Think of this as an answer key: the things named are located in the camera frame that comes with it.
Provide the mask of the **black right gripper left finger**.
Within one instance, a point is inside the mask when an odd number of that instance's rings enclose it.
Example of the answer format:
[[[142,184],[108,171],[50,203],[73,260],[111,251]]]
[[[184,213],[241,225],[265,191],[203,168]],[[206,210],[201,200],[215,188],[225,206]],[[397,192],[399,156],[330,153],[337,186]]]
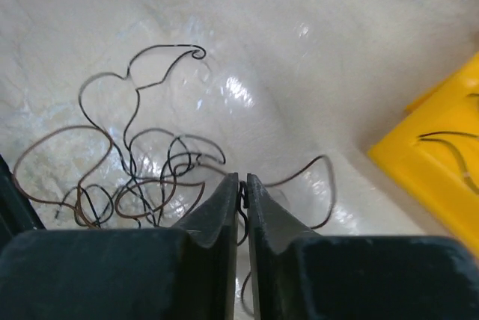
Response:
[[[239,179],[169,228],[32,230],[1,252],[3,319],[232,319]]]

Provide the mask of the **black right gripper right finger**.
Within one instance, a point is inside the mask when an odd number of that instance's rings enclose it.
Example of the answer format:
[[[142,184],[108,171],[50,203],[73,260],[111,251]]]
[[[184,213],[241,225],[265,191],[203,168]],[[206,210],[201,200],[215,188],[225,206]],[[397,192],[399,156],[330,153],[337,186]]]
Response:
[[[441,236],[322,236],[247,177],[256,319],[476,319],[478,266]]]

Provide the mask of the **yellow plastic bin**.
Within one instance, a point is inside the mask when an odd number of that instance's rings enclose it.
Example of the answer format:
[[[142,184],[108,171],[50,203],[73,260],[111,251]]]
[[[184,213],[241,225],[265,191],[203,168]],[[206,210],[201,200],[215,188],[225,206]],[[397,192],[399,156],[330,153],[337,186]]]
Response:
[[[473,253],[478,253],[478,56],[406,107],[368,152]]]

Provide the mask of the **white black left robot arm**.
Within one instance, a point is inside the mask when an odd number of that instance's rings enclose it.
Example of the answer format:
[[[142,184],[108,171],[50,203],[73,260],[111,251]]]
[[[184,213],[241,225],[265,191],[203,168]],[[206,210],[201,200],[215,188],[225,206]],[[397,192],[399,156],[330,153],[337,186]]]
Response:
[[[29,200],[15,187],[12,173],[3,157],[0,182],[0,246],[3,248],[16,235],[44,229],[44,225]]]

